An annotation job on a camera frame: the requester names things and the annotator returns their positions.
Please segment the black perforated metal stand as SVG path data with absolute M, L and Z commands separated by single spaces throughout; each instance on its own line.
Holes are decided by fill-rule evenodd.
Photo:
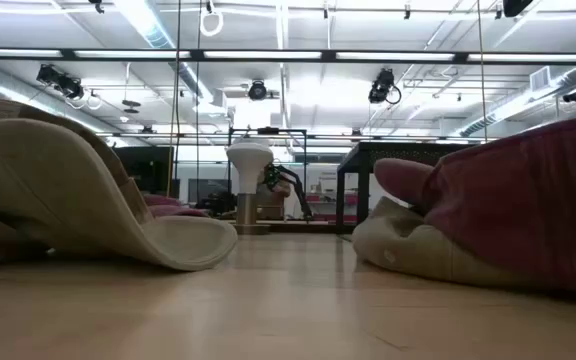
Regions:
M 472 144 L 359 142 L 337 167 L 335 233 L 349 234 L 369 215 L 370 175 L 377 160 L 399 158 L 434 166 L 450 153 L 472 147 Z M 346 175 L 357 175 L 357 203 L 354 219 L 345 217 Z

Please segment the large black monitor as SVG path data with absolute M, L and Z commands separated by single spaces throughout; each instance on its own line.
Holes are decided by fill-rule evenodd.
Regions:
M 168 190 L 170 149 L 164 147 L 121 147 L 114 149 L 128 176 L 142 193 L 165 195 Z

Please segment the white mushroom lamp brass base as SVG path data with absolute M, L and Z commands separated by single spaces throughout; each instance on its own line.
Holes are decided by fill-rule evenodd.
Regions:
M 257 180 L 272 161 L 272 151 L 260 143 L 239 142 L 231 145 L 226 154 L 238 173 L 235 228 L 241 235 L 265 235 L 269 226 L 257 222 Z

